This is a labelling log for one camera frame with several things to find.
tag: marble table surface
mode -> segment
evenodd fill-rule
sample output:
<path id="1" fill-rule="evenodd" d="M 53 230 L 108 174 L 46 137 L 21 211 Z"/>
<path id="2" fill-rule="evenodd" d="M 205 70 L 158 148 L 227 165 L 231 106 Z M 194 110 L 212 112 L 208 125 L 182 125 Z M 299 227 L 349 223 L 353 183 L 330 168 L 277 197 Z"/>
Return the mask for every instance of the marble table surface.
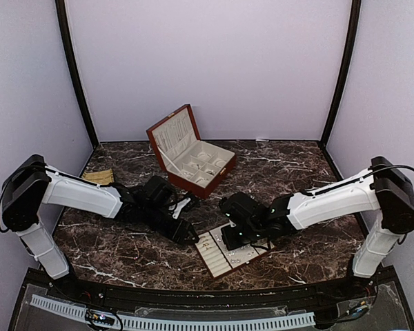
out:
<path id="1" fill-rule="evenodd" d="M 237 165 L 198 208 L 181 215 L 199 234 L 227 223 L 218 202 L 234 192 L 269 204 L 281 194 L 336 181 L 315 142 L 211 143 L 236 153 Z M 148 142 L 101 144 L 86 172 L 109 168 L 126 186 L 143 184 L 154 174 L 166 178 Z M 54 238 L 80 279 L 163 290 L 252 290 L 336 279 L 346 274 L 364 240 L 355 217 L 332 219 L 275 240 L 273 251 L 214 280 L 193 245 L 177 245 L 140 223 L 67 209 Z"/>

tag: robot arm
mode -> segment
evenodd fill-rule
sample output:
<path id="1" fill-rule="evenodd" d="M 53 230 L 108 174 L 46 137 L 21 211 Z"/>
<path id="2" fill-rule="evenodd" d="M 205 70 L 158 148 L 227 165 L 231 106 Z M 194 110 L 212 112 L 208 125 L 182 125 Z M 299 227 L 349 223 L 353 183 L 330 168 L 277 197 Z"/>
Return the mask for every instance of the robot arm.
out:
<path id="1" fill-rule="evenodd" d="M 230 225 L 221 229 L 229 250 L 260 239 L 276 239 L 354 212 L 378 210 L 375 225 L 353 262 L 356 277 L 371 277 L 395 243 L 414 230 L 411 181 L 384 157 L 337 183 L 278 197 L 269 207 L 238 192 L 220 203 Z"/>
<path id="2" fill-rule="evenodd" d="M 174 194 L 161 177 L 144 186 L 99 185 L 61 173 L 32 155 L 3 185 L 2 219 L 53 279 L 69 273 L 69 263 L 39 219 L 41 203 L 63 205 L 125 222 L 143 221 L 176 243 L 199 240 L 193 225 L 176 220 L 166 210 Z"/>

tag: black cable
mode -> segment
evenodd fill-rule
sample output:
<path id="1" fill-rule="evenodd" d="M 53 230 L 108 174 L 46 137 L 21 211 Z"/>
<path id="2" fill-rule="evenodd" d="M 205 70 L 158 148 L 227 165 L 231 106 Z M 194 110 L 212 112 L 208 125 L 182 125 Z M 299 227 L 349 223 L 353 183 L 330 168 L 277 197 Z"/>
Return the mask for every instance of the black cable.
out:
<path id="1" fill-rule="evenodd" d="M 347 298 L 348 298 L 348 297 L 338 297 L 338 296 L 331 295 L 331 294 L 328 294 L 328 293 L 325 293 L 325 292 L 316 292 L 316 294 L 322 295 L 323 297 L 327 297 L 327 298 L 330 298 L 330 299 L 333 299 L 333 300 L 347 300 Z"/>
<path id="2" fill-rule="evenodd" d="M 328 193 L 328 192 L 331 192 L 331 191 L 336 190 L 338 188 L 343 188 L 344 186 L 347 186 L 349 184 L 356 183 L 356 182 L 360 181 L 360 179 L 361 179 L 361 177 L 354 178 L 354 179 L 351 179 L 350 181 L 346 181 L 345 183 L 334 185 L 330 188 L 324 188 L 323 190 L 320 190 L 321 188 L 317 188 L 316 190 L 320 190 L 320 191 L 316 192 L 315 194 L 311 194 L 311 193 L 307 192 L 308 194 L 305 194 L 305 195 L 308 195 L 309 197 L 311 197 L 313 195 L 317 196 L 317 195 L 321 195 L 321 194 L 324 194 L 324 193 Z"/>
<path id="3" fill-rule="evenodd" d="M 405 240 L 406 240 L 406 238 L 407 238 L 407 236 L 408 236 L 408 234 L 407 233 L 405 233 L 405 235 L 403 236 L 403 238 L 402 238 L 402 240 L 397 240 L 397 244 L 398 245 L 402 245 L 404 242 L 405 242 Z"/>
<path id="4" fill-rule="evenodd" d="M 78 300 L 78 299 L 73 299 L 73 298 L 69 297 L 68 295 L 64 294 L 64 292 L 62 290 L 60 290 L 59 287 L 57 285 L 55 285 L 54 282 L 51 282 L 50 284 L 52 284 L 52 286 L 55 288 L 55 290 L 57 290 L 62 296 L 64 296 L 65 298 L 67 298 L 71 302 L 81 303 L 82 305 L 85 305 L 85 306 L 92 306 L 92 307 L 94 307 L 98 310 L 102 310 L 104 312 L 108 312 L 109 314 L 112 314 L 119 322 L 119 325 L 120 325 L 119 326 L 119 331 L 123 331 L 123 329 L 124 329 L 123 321 L 118 316 L 118 314 L 113 311 L 112 308 L 105 308 L 101 305 L 96 305 L 95 303 L 88 303 L 88 302 L 81 301 L 81 300 Z"/>
<path id="5" fill-rule="evenodd" d="M 91 326 L 93 326 L 93 328 L 90 328 L 90 329 L 95 330 L 95 331 L 101 330 L 101 328 L 98 325 L 95 325 L 94 322 L 92 322 L 92 319 L 89 319 L 88 322 L 91 324 Z"/>
<path id="6" fill-rule="evenodd" d="M 378 273 L 376 273 L 375 275 L 375 284 L 376 284 L 376 291 L 375 291 L 375 297 L 373 299 L 373 302 L 370 304 L 368 309 L 364 309 L 360 312 L 360 314 L 356 317 L 353 317 L 352 319 L 346 319 L 347 316 L 339 316 L 336 319 L 330 320 L 330 321 L 319 321 L 319 320 L 315 320 L 315 322 L 319 323 L 319 324 L 332 324 L 332 323 L 345 323 L 345 322 L 351 322 L 351 321 L 356 321 L 358 319 L 360 319 L 361 317 L 365 316 L 365 314 L 370 311 L 373 306 L 375 305 L 375 302 L 377 301 L 377 297 L 379 296 L 379 280 L 378 280 Z"/>
<path id="7" fill-rule="evenodd" d="M 178 203 L 180 203 L 180 202 L 182 202 L 182 201 L 186 200 L 187 198 L 188 198 L 188 197 L 183 196 L 182 198 L 178 199 L 178 194 L 177 194 L 176 192 L 174 192 L 174 193 L 173 193 L 173 201 L 171 201 L 171 202 L 167 203 L 166 205 L 163 205 L 163 208 L 168 208 L 168 207 L 171 207 L 171 206 L 173 206 L 173 205 L 175 205 L 175 208 L 176 208 L 176 205 L 177 205 Z"/>
<path id="8" fill-rule="evenodd" d="M 408 170 L 411 170 L 412 172 L 414 172 L 414 168 L 410 167 L 409 165 L 397 164 L 397 165 L 389 165 L 387 167 L 380 168 L 380 169 L 374 170 L 372 172 L 369 172 L 368 174 L 366 174 L 364 176 L 364 178 L 373 176 L 374 174 L 377 174 L 378 172 L 381 172 L 381 171 L 396 169 L 396 168 L 408 169 Z"/>
<path id="9" fill-rule="evenodd" d="M 304 188 L 299 190 L 299 193 L 302 193 L 303 195 L 306 195 L 307 197 L 312 197 L 313 196 L 313 193 L 310 193 L 309 191 L 305 190 Z"/>
<path id="10" fill-rule="evenodd" d="M 131 231 L 133 232 L 133 234 L 154 234 L 156 233 L 156 231 L 139 231 L 139 230 L 133 230 L 128 227 L 124 227 L 124 230 Z"/>
<path id="11" fill-rule="evenodd" d="M 258 246 L 258 245 L 253 245 L 253 244 L 250 244 L 250 246 L 251 246 L 251 247 L 253 247 L 253 248 L 259 248 L 260 250 L 266 250 L 266 251 L 269 251 L 269 250 L 271 250 L 271 241 L 269 241 L 269 240 L 267 239 L 267 247 L 264 247 L 264 246 Z"/>

